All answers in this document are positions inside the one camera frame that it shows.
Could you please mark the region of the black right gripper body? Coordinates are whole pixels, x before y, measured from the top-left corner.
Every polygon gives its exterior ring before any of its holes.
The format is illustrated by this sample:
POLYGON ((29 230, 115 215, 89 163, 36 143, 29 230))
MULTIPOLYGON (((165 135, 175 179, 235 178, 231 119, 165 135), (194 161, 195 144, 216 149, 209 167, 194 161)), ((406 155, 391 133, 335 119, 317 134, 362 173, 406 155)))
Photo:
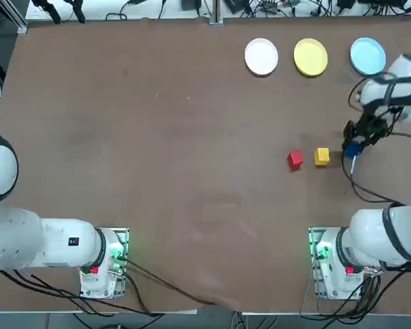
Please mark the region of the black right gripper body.
POLYGON ((374 134, 383 134, 386 130, 386 119, 362 114, 358 120, 358 136, 372 137, 374 134))

